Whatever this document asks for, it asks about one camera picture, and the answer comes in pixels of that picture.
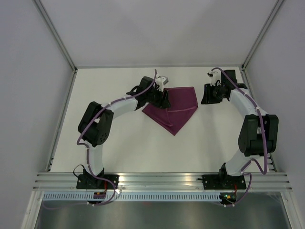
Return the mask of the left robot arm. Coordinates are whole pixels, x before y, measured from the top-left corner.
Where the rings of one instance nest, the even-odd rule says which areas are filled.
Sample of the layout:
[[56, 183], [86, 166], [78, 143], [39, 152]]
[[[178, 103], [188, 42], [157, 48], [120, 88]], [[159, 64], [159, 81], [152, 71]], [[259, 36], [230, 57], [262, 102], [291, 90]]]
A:
[[78, 125], [80, 133], [76, 144], [86, 147], [85, 170], [90, 175], [87, 183], [94, 189], [104, 184], [104, 166], [102, 148], [110, 136], [112, 122], [115, 118], [136, 111], [146, 105], [157, 108], [169, 108], [169, 91], [164, 86], [169, 82], [165, 76], [154, 78], [144, 76], [140, 84], [133, 87], [122, 98], [107, 104], [90, 102]]

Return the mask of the left aluminium frame post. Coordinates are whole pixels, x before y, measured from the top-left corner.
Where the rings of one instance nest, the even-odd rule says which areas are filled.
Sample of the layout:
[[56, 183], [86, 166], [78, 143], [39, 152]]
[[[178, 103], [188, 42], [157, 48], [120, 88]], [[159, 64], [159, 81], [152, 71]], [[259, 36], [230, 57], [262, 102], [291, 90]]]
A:
[[70, 68], [72, 69], [72, 71], [75, 73], [77, 71], [77, 67], [74, 64], [67, 48], [65, 47], [57, 29], [55, 28], [45, 6], [43, 5], [41, 0], [33, 0], [32, 1], [33, 4], [35, 5], [35, 7], [37, 8], [39, 14], [41, 15], [43, 21], [45, 22], [47, 28], [49, 29], [53, 39], [55, 40], [56, 44], [58, 45], [65, 61], [67, 62], [67, 64], [70, 66]]

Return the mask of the aluminium frame post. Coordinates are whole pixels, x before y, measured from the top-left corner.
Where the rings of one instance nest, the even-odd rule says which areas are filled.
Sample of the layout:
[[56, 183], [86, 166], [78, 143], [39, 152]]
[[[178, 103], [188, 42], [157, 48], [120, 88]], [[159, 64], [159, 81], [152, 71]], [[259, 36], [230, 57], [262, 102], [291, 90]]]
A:
[[47, 28], [49, 29], [53, 39], [55, 40], [56, 44], [58, 45], [65, 61], [67, 62], [67, 64], [70, 66], [70, 68], [72, 69], [72, 71], [75, 73], [77, 71], [77, 67], [74, 64], [67, 48], [65, 47], [57, 29], [55, 28], [45, 6], [43, 5], [41, 0], [33, 0], [32, 1], [33, 4], [35, 5], [35, 7], [37, 8], [39, 14], [41, 15], [43, 21], [45, 22]]
[[246, 55], [246, 58], [241, 65], [241, 69], [243, 71], [246, 69], [246, 67], [250, 63], [254, 53], [256, 52], [257, 48], [259, 47], [260, 43], [262, 42], [264, 36], [267, 34], [270, 26], [272, 25], [273, 21], [275, 20], [276, 16], [278, 15], [278, 13], [279, 13], [279, 11], [280, 11], [280, 9], [281, 9], [281, 7], [283, 6], [284, 3], [285, 3], [285, 0], [277, 0], [275, 2], [275, 4], [272, 7], [270, 13], [268, 14], [267, 19], [265, 20], [262, 28], [260, 29], [253, 45], [251, 46], [250, 51]]

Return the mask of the purple cloth napkin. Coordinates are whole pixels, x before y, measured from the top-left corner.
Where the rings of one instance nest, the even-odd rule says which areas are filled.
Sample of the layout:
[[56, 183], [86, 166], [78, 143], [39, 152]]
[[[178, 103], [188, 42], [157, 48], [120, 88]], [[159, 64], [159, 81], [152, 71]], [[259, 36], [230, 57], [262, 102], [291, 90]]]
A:
[[167, 88], [170, 107], [157, 108], [146, 105], [142, 112], [162, 126], [172, 135], [176, 135], [189, 121], [198, 108], [194, 87]]

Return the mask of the aluminium front rail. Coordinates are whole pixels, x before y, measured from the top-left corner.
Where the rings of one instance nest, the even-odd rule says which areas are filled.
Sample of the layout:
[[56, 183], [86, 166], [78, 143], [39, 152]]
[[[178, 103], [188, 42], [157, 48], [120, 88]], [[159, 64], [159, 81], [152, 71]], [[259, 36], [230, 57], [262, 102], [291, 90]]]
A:
[[[127, 192], [199, 192], [221, 191], [223, 187], [235, 189], [234, 184], [225, 182], [217, 185], [208, 179], [208, 173], [114, 173], [118, 178], [117, 188]], [[76, 191], [77, 177], [68, 172], [41, 172], [35, 177], [33, 191]], [[239, 181], [243, 187], [250, 186], [250, 192], [285, 192], [292, 191], [286, 173], [269, 172], [266, 175], [252, 173], [244, 175]]]

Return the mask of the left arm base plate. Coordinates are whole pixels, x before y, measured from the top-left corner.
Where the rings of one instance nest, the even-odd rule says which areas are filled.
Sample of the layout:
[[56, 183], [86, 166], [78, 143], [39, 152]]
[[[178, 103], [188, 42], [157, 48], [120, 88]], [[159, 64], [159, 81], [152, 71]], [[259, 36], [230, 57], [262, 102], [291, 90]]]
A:
[[[115, 174], [105, 174], [103, 175], [104, 179], [110, 180], [115, 188], [118, 187], [119, 184], [119, 175]], [[76, 185], [76, 189], [113, 189], [113, 186], [108, 182], [100, 179], [94, 178], [90, 174], [80, 174], [78, 176], [78, 181]]]

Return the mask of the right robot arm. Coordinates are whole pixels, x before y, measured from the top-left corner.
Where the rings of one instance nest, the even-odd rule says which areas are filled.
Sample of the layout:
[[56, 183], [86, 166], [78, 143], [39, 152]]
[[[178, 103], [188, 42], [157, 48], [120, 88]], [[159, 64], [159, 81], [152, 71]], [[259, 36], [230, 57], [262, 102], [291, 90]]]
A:
[[205, 190], [245, 189], [245, 171], [252, 162], [265, 175], [268, 171], [267, 156], [276, 149], [279, 119], [268, 114], [253, 99], [244, 83], [236, 79], [235, 70], [219, 67], [208, 72], [210, 83], [205, 84], [201, 103], [219, 104], [227, 99], [244, 118], [238, 137], [239, 149], [216, 175], [203, 175]]

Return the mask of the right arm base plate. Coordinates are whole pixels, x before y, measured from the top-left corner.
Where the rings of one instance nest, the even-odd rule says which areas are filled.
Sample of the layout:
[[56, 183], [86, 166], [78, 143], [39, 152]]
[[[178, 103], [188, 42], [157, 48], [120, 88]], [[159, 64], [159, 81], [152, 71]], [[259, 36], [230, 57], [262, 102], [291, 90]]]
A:
[[202, 175], [204, 190], [246, 190], [244, 176], [226, 176], [221, 178], [216, 174]]

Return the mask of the right aluminium frame post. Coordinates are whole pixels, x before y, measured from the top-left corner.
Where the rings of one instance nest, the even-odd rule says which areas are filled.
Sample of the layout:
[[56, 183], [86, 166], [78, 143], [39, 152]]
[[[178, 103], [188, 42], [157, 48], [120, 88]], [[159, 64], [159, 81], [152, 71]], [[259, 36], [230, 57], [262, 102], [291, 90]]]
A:
[[270, 26], [272, 25], [273, 21], [275, 20], [276, 16], [278, 15], [278, 13], [279, 13], [279, 11], [280, 11], [280, 9], [281, 9], [281, 7], [283, 6], [284, 3], [285, 3], [285, 0], [277, 0], [275, 2], [275, 4], [272, 7], [270, 13], [268, 14], [267, 19], [265, 20], [262, 28], [260, 29], [253, 45], [251, 46], [250, 51], [246, 55], [246, 58], [241, 65], [241, 69], [243, 71], [246, 69], [246, 67], [250, 63], [254, 53], [256, 52], [257, 48], [259, 47], [260, 43], [262, 42], [264, 36], [267, 34]]

